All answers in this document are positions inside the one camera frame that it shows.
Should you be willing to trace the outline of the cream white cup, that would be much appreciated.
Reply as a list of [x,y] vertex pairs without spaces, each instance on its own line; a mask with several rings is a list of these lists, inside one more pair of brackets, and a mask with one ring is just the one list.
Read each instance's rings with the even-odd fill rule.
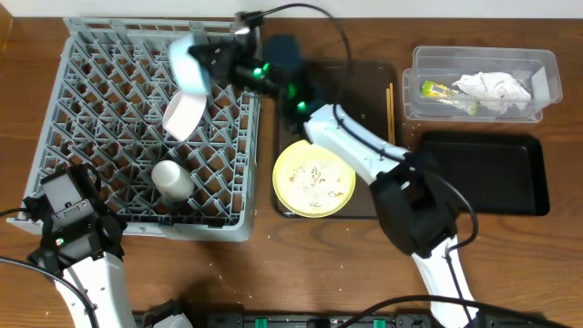
[[162,160],[151,171],[151,178],[161,196],[172,202],[187,200],[194,191],[190,173],[172,160]]

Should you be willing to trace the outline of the light blue bowl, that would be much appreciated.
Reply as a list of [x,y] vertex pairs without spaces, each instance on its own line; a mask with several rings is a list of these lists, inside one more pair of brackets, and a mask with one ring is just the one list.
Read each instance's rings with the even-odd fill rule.
[[169,45],[169,62],[181,91],[191,95],[207,96],[211,90],[209,72],[189,53],[192,46],[198,45],[194,35],[186,35],[173,41]]

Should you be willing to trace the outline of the white pink bowl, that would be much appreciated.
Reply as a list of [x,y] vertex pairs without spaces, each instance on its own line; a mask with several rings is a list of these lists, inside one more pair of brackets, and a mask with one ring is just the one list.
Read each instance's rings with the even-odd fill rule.
[[207,97],[179,91],[169,102],[162,119],[163,128],[177,141],[185,141],[199,124]]

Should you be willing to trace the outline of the white tissue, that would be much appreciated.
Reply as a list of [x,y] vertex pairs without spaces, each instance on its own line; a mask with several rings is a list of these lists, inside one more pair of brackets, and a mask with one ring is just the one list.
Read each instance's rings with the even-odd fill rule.
[[504,72],[462,75],[453,86],[468,96],[479,98],[481,105],[499,114],[504,114],[511,107],[523,111],[531,99],[518,81]]

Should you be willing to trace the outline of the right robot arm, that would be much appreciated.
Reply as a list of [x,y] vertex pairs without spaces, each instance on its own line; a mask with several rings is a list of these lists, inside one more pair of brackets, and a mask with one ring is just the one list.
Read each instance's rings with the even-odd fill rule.
[[434,318],[444,327],[476,324],[479,309],[458,255],[467,243],[457,239],[455,224],[467,200],[423,158],[376,136],[338,101],[324,103],[303,72],[292,37],[258,59],[255,30],[264,16],[262,11],[236,14],[231,41],[191,37],[179,52],[187,63],[177,70],[180,87],[191,90],[216,79],[276,99],[287,119],[302,124],[312,144],[338,156],[369,185],[381,228],[398,250],[413,257]]

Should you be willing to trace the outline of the green yellow snack wrapper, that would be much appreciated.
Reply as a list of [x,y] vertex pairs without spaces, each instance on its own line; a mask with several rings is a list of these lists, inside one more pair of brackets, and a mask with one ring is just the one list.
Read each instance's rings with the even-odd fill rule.
[[423,83],[422,95],[434,98],[439,103],[458,108],[470,116],[475,116],[479,109],[479,102],[472,97],[431,80],[426,80]]

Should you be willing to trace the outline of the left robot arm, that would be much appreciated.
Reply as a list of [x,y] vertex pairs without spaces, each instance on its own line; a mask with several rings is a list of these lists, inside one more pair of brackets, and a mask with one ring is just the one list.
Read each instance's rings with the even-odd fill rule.
[[89,164],[58,169],[23,199],[41,221],[41,241],[26,260],[49,272],[76,327],[134,327],[122,235],[127,223],[103,201]]

